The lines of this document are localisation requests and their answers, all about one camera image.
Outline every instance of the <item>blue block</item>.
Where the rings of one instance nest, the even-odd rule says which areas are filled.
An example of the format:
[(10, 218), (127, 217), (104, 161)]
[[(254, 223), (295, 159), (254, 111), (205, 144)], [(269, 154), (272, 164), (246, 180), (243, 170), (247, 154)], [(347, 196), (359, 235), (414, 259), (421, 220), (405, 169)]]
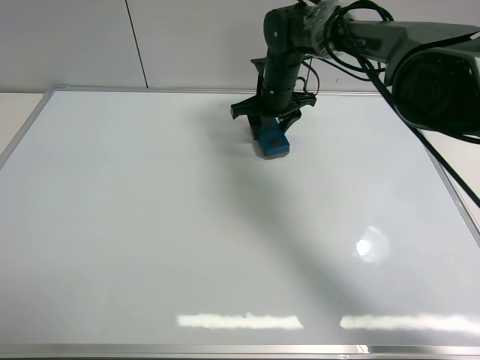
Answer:
[(257, 142), (263, 156), (266, 157), (286, 155), (290, 152), (290, 143), (285, 137), (285, 133), (280, 131), (276, 118), (262, 124)]

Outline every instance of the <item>whiteboard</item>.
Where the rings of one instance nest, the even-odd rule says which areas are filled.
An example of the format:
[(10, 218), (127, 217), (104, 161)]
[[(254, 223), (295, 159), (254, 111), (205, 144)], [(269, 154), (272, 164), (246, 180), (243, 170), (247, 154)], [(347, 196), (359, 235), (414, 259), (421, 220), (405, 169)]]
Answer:
[(480, 345), (479, 246), (384, 101), (263, 160), (247, 96), (52, 95), (0, 169), (1, 356)]

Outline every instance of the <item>white wall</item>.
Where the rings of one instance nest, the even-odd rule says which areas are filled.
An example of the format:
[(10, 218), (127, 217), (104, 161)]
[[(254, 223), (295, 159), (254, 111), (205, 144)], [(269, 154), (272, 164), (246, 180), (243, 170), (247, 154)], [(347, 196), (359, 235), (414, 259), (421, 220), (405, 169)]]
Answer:
[(122, 0), (0, 0), (0, 91), (145, 86)]
[[(252, 89), (263, 17), (295, 0), (127, 0), (152, 88)], [(397, 20), (480, 26), (480, 0), (377, 0)], [(374, 19), (362, 13), (361, 19)], [(145, 87), (124, 0), (0, 0), (0, 91)], [(322, 90), (373, 87), (319, 63)]]
[[(396, 20), (480, 26), (480, 0), (376, 0)], [(256, 71), (249, 62), (266, 54), (263, 18), (295, 0), (129, 0), (133, 24), (154, 88), (251, 89)], [(373, 20), (373, 12), (359, 19)], [(322, 90), (369, 91), (323, 63), (316, 68)]]

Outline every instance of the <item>black cable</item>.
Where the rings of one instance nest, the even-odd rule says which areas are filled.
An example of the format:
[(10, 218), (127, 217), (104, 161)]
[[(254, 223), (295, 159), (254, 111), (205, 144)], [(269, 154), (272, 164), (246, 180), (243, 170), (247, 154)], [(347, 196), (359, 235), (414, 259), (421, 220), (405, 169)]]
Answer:
[(300, 80), (303, 82), (303, 88), (302, 88), (303, 92), (305, 94), (310, 94), (310, 92), (307, 90), (307, 80), (303, 76), (297, 77), (297, 80)]
[(325, 62), (326, 64), (330, 65), (330, 66), (333, 66), (334, 68), (337, 68), (338, 70), (340, 71), (343, 71), (345, 74), (348, 74), (350, 75), (351, 77), (354, 77), (356, 78), (357, 80), (360, 80), (360, 81), (367, 81), (367, 82), (370, 82), (371, 80), (370, 79), (365, 79), (363, 77), (360, 77), (360, 76), (357, 76), (355, 75), (354, 73), (350, 73), (348, 70), (345, 70), (343, 69), (340, 65), (337, 65), (329, 60), (325, 60), (324, 58), (317, 58), (316, 56), (313, 57), (313, 59), (316, 59), (316, 60), (320, 60), (321, 62)]
[(316, 77), (316, 93), (313, 94), (315, 96), (318, 95), (318, 93), (320, 92), (320, 76), (319, 74), (317, 73), (317, 71), (312, 67), (312, 58), (310, 58), (310, 64), (308, 64), (305, 60), (301, 62), (301, 64), (303, 66), (305, 66), (307, 69), (308, 69), (308, 72), (307, 72), (307, 79), (305, 80), (305, 83), (304, 83), (304, 92), (306, 94), (313, 94), (313, 93), (310, 93), (308, 90), (307, 90), (307, 84), (308, 84), (308, 77), (310, 76), (310, 72)]
[[(362, 56), (359, 52), (359, 49), (356, 46), (356, 42), (353, 39), (350, 30), (347, 27), (346, 20), (344, 19), (344, 15), (353, 9), (359, 8), (369, 8), (372, 10), (377, 10), (382, 18), (385, 16), (387, 19), (386, 21), (393, 21), (392, 15), (388, 13), (385, 9), (381, 8), (380, 6), (373, 7), (371, 6), (371, 1), (369, 0), (360, 0), (356, 3), (350, 5), (349, 7), (337, 7), (332, 14), (332, 16), (328, 19), (327, 23), (325, 24), (325, 48), (327, 52), (332, 55), (333, 51), (330, 49), (330, 35), (332, 32), (332, 26), (335, 25), (337, 27), (341, 27), (343, 33), (345, 35), (346, 40), (348, 41), (349, 47), (351, 48), (352, 55), (357, 59), (358, 63), (361, 66), (361, 69), (368, 75), (371, 82), (375, 85), (376, 89), (379, 93), (385, 98), (387, 104), (397, 113), (403, 123), (412, 131), (412, 133), (420, 140), (421, 144), (433, 155), (433, 157), (442, 165), (442, 167), (451, 175), (451, 177), (460, 185), (460, 187), (465, 191), (465, 193), (472, 199), (472, 201), (480, 208), (480, 198), (475, 194), (475, 192), (470, 188), (470, 186), (458, 175), (458, 173), (453, 169), (453, 167), (445, 160), (445, 158), (434, 148), (434, 146), (427, 140), (425, 135), (417, 128), (414, 128), (411, 124), (404, 121), (403, 116), (399, 110), (399, 107), (402, 106), (393, 96), (393, 94), (386, 88), (386, 86), (382, 83), (380, 78), (378, 77), (377, 69), (373, 66), (373, 64)], [(444, 134), (449, 135), (451, 137), (468, 141), (470, 143), (478, 143), (480, 144), (480, 139), (473, 138), (471, 136), (464, 136), (462, 134), (456, 133), (449, 133), (443, 131)]]
[(378, 73), (385, 73), (387, 71), (387, 68), (382, 67), (382, 65), (379, 62), (376, 63), (376, 66), (377, 66), (376, 72)]
[(344, 66), (347, 69), (364, 73), (365, 69), (363, 67), (357, 67), (341, 60), (340, 58), (338, 58), (338, 56), (334, 54), (333, 50), (329, 46), (332, 42), (332, 29), (337, 29), (341, 26), (341, 23), (345, 23), (346, 20), (344, 19), (344, 15), (346, 15), (349, 11), (359, 9), (375, 10), (382, 18), (382, 21), (394, 21), (393, 16), (383, 7), (380, 7), (379, 5), (375, 4), (370, 0), (359, 0), (351, 4), (350, 6), (337, 6), (334, 13), (328, 18), (325, 24), (325, 31), (323, 32), (323, 37), (325, 41), (325, 49), (333, 60), (335, 60), (338, 64)]

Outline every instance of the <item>whiteboard frame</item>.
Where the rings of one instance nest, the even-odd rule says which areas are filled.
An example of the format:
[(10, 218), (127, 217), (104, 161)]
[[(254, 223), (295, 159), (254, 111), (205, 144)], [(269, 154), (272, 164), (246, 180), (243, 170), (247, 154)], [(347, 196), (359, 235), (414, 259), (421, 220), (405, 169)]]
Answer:
[[(56, 85), (49, 89), (5, 150), (0, 171), (50, 98), (63, 92), (135, 92), (253, 94), (252, 91), (199, 89), (108, 88)], [(324, 91), (319, 95), (381, 96), (377, 93)], [(434, 156), (430, 159), (480, 247), (480, 229), (467, 210), (450, 176)], [(371, 346), (371, 345), (138, 345), (138, 344), (0, 344), (0, 359), (28, 358), (146, 358), (146, 359), (477, 359), (480, 346)]]

